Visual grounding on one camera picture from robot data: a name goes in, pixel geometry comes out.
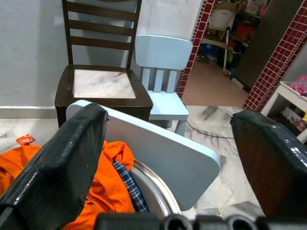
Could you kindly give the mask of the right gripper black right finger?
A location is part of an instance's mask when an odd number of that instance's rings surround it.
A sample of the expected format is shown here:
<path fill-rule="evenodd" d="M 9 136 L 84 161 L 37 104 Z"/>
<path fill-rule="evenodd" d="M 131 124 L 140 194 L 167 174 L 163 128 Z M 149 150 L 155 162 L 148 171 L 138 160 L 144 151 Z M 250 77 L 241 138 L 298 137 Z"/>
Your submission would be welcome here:
<path fill-rule="evenodd" d="M 306 217 L 307 147 L 259 112 L 235 113 L 231 127 L 248 182 L 266 216 Z"/>

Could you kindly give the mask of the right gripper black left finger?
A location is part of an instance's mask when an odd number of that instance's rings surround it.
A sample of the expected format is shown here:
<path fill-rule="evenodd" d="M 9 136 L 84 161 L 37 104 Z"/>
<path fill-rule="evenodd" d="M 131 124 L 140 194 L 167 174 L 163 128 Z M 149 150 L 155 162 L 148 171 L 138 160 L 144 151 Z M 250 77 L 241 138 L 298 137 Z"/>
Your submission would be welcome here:
<path fill-rule="evenodd" d="M 81 213 L 97 170 L 108 113 L 90 103 L 33 156 L 0 199 L 3 230 L 60 230 Z"/>

